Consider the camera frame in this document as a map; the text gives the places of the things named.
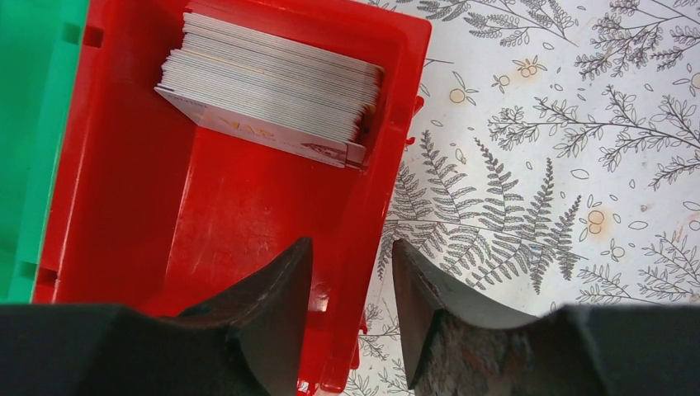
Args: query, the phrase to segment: white tablecloth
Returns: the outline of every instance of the white tablecloth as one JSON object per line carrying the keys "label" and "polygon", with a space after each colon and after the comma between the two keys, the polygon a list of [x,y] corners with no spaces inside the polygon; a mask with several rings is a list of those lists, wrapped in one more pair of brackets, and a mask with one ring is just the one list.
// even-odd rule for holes
{"label": "white tablecloth", "polygon": [[531,314],[698,301],[698,0],[371,4],[433,38],[345,394],[412,393],[397,238]]}

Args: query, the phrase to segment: red tray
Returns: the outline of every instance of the red tray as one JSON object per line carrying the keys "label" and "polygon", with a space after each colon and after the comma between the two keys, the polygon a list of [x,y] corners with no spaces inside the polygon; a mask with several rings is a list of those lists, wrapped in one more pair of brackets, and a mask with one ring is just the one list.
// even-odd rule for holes
{"label": "red tray", "polygon": [[[177,314],[311,236],[300,380],[339,393],[422,102],[431,26],[346,0],[199,3],[92,0],[34,301]],[[187,10],[383,67],[367,167],[331,167],[197,128],[154,92]]]}

